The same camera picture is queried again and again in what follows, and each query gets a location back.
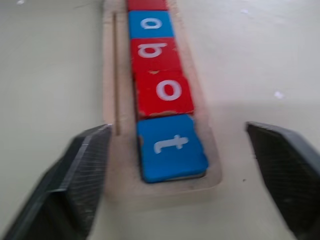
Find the wooden tile holder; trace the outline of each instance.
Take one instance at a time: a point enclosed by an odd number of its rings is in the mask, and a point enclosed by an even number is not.
[[[116,201],[172,196],[204,191],[222,179],[221,164],[210,127],[210,117],[186,38],[176,0],[168,0],[178,52],[195,106],[195,129],[209,161],[206,176],[147,184],[140,176],[136,137],[134,82],[131,72],[128,10],[125,0],[105,0],[103,6],[103,118],[113,125],[105,193]]]

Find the blue tile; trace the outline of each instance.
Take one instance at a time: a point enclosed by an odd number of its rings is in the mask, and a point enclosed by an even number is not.
[[[172,24],[167,11],[130,11],[131,39],[172,38]]]
[[[208,161],[187,114],[139,121],[141,167],[148,183],[202,174]]]

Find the white letter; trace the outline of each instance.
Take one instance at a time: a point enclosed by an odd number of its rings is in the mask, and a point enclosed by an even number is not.
[[[155,25],[151,26],[151,25],[148,25],[147,23],[155,23]],[[157,18],[150,17],[150,18],[143,19],[140,22],[140,25],[143,29],[159,29],[162,26],[162,22]]]
[[[173,94],[170,96],[165,92],[165,85],[170,85],[173,88]],[[175,80],[164,80],[156,86],[156,94],[159,98],[165,101],[173,101],[181,96],[181,86]]]
[[[138,46],[139,51],[138,54],[145,58],[145,59],[151,59],[151,58],[155,58],[158,57],[161,53],[162,50],[161,48],[167,46],[168,44],[166,43],[149,43],[149,44],[140,44]],[[153,49],[154,52],[153,53],[147,53],[146,49]]]
[[[175,146],[176,149],[182,149],[183,144],[186,144],[188,142],[189,142],[189,139],[187,137],[180,138],[180,135],[175,135],[173,139],[157,141],[154,144],[153,148],[154,148],[154,152],[156,154],[159,154],[161,153],[162,148]]]

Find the red letter tile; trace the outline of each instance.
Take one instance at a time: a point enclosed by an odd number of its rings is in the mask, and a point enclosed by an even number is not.
[[[194,111],[188,81],[180,71],[138,72],[135,85],[140,119]]]
[[[166,0],[128,0],[129,11],[168,10]]]
[[[131,40],[133,73],[181,71],[174,37],[136,38]]]

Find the letter b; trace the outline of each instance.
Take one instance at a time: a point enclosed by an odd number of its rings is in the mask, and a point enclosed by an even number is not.
[[[149,43],[149,44],[140,44],[138,45],[139,51],[138,54],[140,57],[143,57],[145,59],[152,59],[155,57],[158,57],[162,53],[163,47],[167,46],[166,43]],[[146,52],[146,49],[153,49],[154,52],[148,53]]]

